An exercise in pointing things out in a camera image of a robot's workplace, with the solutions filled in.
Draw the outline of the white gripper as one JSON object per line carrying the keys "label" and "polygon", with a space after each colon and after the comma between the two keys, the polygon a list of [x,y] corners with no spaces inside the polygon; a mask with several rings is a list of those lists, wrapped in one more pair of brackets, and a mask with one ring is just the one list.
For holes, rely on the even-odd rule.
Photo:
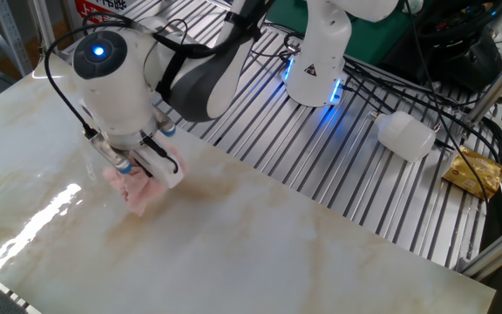
{"label": "white gripper", "polygon": [[141,145],[131,151],[132,157],[151,178],[166,188],[176,187],[185,177],[182,159],[163,141],[144,138]]}

